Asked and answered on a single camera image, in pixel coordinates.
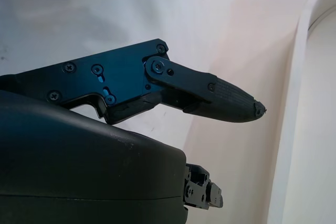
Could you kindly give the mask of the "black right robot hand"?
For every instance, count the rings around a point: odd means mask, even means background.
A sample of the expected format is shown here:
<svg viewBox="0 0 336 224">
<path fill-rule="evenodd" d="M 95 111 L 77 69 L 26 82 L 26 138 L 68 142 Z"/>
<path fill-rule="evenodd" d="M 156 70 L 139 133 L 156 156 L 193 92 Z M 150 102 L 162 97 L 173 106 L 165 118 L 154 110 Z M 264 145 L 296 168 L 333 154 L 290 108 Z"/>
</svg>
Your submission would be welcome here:
<svg viewBox="0 0 336 224">
<path fill-rule="evenodd" d="M 164 104 L 244 123 L 266 108 L 172 62 L 160 39 L 1 76 L 1 223 L 186 223 L 221 189 L 184 152 L 117 123 Z"/>
</svg>

